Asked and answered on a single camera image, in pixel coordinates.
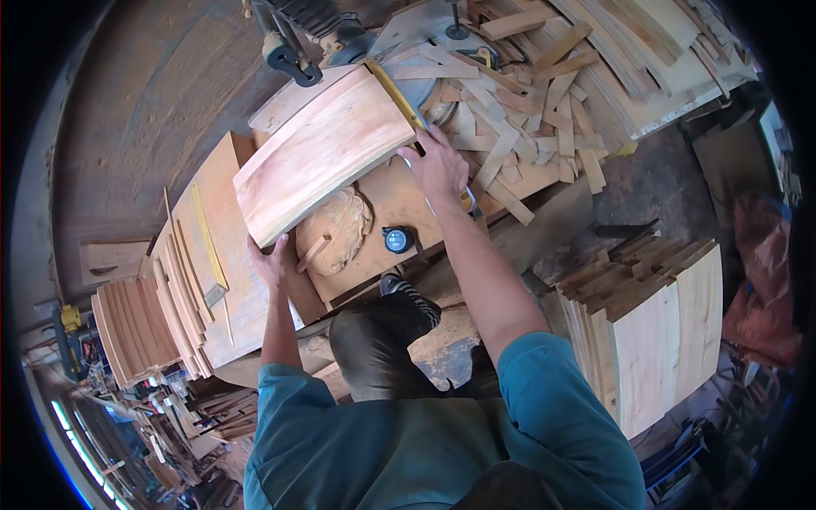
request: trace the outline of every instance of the hand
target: hand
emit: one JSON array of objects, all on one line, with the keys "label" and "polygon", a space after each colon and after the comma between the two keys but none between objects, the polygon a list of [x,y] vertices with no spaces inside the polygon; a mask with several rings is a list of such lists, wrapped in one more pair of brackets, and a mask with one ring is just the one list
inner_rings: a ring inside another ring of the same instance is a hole
[{"label": "hand", "polygon": [[246,246],[250,252],[252,266],[255,272],[264,279],[269,288],[280,286],[286,280],[286,270],[283,267],[283,251],[289,234],[283,234],[275,241],[275,249],[270,255],[264,255],[251,235],[246,236]]},{"label": "hand", "polygon": [[411,147],[402,147],[397,154],[410,163],[416,184],[430,202],[441,205],[444,202],[459,204],[459,195],[468,185],[468,164],[461,154],[448,143],[445,133],[431,124],[431,134],[416,130],[416,139],[425,149],[425,156]]}]

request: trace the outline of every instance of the striped sock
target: striped sock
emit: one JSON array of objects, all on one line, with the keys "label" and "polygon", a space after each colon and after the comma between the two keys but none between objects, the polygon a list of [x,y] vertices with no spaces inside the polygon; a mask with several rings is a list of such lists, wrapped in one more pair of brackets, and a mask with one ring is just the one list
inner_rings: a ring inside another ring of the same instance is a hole
[{"label": "striped sock", "polygon": [[422,310],[422,313],[424,313],[425,317],[427,317],[431,322],[431,329],[439,326],[439,321],[441,320],[439,313],[428,304],[428,301],[424,297],[419,295],[419,292],[417,292],[410,283],[406,282],[405,280],[397,283],[397,285],[394,286],[394,292],[397,291],[405,292],[412,300],[414,300],[414,303],[420,310]]}]

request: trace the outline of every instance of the teal shirt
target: teal shirt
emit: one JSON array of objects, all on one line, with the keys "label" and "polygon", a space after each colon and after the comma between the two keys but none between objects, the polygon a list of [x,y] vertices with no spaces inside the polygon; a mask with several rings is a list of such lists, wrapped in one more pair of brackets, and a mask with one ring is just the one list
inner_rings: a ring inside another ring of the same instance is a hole
[{"label": "teal shirt", "polygon": [[503,398],[337,406],[320,379],[264,366],[246,507],[448,508],[508,459],[542,475],[564,508],[645,506],[635,453],[569,342],[522,336],[497,371]]}]

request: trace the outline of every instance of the short sleeve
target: short sleeve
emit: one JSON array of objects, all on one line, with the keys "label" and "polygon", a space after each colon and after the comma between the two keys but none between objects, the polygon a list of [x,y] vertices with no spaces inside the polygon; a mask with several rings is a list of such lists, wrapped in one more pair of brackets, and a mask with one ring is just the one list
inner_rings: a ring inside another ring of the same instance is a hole
[{"label": "short sleeve", "polygon": [[617,501],[645,497],[635,452],[581,374],[567,340],[543,332],[524,335],[504,349],[497,371],[510,420],[520,432]]}]

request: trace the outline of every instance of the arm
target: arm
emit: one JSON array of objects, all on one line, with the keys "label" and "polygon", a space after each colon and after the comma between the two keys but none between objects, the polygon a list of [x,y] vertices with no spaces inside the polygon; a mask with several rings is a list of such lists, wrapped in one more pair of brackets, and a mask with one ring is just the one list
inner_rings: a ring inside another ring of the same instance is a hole
[{"label": "arm", "polygon": [[292,322],[286,293],[286,270],[283,267],[283,251],[288,240],[287,234],[280,236],[275,241],[275,249],[271,255],[264,255],[252,236],[247,236],[247,245],[255,272],[269,286],[269,310],[266,314],[264,343],[260,348],[260,364],[263,367],[269,363],[283,363],[302,370],[295,324]]},{"label": "arm", "polygon": [[431,136],[417,130],[424,157],[408,147],[398,153],[410,162],[437,215],[462,296],[497,366],[509,344],[527,333],[549,331],[547,322],[507,260],[462,210],[459,195],[468,182],[468,164],[438,127],[431,126]]}]

